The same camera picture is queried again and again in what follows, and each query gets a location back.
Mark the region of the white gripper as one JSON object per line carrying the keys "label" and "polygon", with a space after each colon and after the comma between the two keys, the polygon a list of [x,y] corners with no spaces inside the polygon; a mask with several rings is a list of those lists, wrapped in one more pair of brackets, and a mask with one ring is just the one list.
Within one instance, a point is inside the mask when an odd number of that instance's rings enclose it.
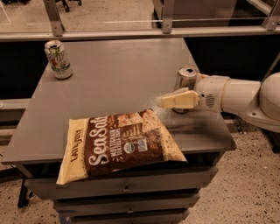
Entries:
{"label": "white gripper", "polygon": [[209,76],[198,73],[199,82],[193,90],[180,90],[159,96],[156,104],[164,109],[193,109],[199,104],[203,109],[221,112],[221,98],[224,88],[230,80],[227,76]]}

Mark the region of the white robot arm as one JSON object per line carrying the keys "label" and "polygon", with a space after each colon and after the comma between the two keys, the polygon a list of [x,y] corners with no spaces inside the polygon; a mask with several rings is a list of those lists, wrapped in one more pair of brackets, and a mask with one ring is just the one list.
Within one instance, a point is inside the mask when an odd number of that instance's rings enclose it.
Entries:
{"label": "white robot arm", "polygon": [[182,87],[159,96],[164,109],[193,109],[239,116],[259,128],[280,132],[280,73],[264,81],[238,80],[227,76],[199,74],[194,90]]}

